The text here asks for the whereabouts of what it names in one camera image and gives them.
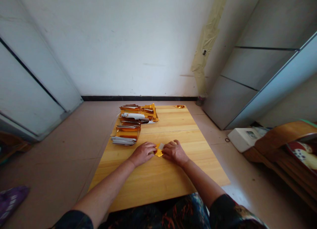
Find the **sleeve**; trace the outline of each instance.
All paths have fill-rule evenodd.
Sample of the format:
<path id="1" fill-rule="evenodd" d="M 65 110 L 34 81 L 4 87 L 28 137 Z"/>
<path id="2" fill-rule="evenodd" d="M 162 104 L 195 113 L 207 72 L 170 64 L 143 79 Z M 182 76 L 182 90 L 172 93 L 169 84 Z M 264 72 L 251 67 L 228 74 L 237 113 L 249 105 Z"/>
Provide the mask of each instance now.
<path id="1" fill-rule="evenodd" d="M 268 228 L 259 218 L 245 207 L 238 205 L 227 194 L 221 195 L 211 205 L 209 221 L 213 229 Z"/>
<path id="2" fill-rule="evenodd" d="M 91 219 L 81 211 L 65 213 L 52 229 L 93 229 Z"/>

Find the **person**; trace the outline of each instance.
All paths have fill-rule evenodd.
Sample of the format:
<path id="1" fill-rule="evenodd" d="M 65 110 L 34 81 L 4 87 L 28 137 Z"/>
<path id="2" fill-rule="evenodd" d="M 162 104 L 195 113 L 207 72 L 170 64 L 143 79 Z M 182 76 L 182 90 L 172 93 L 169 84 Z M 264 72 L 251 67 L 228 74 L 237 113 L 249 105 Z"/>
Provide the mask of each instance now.
<path id="1" fill-rule="evenodd" d="M 165 144 L 163 158 L 181 167 L 198 193 L 178 198 L 178 202 L 167 211 L 149 204 L 114 213 L 111 220 L 108 218 L 101 224 L 126 179 L 136 167 L 154 156 L 155 146 L 145 142 L 137 147 L 126 161 L 79 200 L 52 228 L 266 228 L 260 219 L 233 201 L 190 160 L 178 140 Z"/>

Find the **wooden chair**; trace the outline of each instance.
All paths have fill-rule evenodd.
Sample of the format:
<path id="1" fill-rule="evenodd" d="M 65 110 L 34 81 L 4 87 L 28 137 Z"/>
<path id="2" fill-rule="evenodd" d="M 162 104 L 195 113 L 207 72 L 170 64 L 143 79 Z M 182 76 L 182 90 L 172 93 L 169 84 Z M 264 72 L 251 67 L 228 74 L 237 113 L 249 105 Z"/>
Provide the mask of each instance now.
<path id="1" fill-rule="evenodd" d="M 8 159 L 17 151 L 27 152 L 32 145 L 21 138 L 6 132 L 0 131 L 0 143 L 2 145 L 0 152 L 0 164 Z"/>
<path id="2" fill-rule="evenodd" d="M 282 147 L 296 140 L 314 140 L 317 128 L 303 122 L 291 122 L 270 130 L 255 146 L 243 153 L 252 162 L 264 163 L 274 170 L 315 212 L 317 212 L 316 176 L 290 156 Z"/>

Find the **patterned clothing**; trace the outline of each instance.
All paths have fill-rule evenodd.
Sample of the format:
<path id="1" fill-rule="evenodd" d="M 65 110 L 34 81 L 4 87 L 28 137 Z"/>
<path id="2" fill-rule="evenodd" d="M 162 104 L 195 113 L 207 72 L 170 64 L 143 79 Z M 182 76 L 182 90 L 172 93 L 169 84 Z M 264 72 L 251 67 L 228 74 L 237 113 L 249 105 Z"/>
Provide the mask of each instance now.
<path id="1" fill-rule="evenodd" d="M 80 211 L 69 211 L 55 224 L 54 229 L 92 229 L 90 218 Z M 267 228 L 245 207 L 224 194 L 210 207 L 210 216 L 198 193 L 187 195 L 162 214 L 155 204 L 127 209 L 116 214 L 99 229 L 186 229 L 186 228 Z"/>

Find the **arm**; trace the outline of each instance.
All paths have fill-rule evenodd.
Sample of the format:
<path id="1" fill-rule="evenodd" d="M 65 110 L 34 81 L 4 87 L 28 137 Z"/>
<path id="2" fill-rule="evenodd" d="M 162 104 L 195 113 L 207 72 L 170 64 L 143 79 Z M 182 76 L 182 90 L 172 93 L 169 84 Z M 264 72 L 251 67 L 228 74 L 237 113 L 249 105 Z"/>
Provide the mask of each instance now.
<path id="1" fill-rule="evenodd" d="M 151 152 L 156 150 L 155 146 L 154 143 L 145 142 L 137 147 L 126 161 L 89 191 L 72 210 L 88 215 L 93 227 L 97 228 L 132 171 L 154 156 Z"/>
<path id="2" fill-rule="evenodd" d="M 178 140 L 165 144 L 163 153 L 165 159 L 175 162 L 185 171 L 208 208 L 218 197 L 225 194 L 216 182 L 189 159 Z"/>

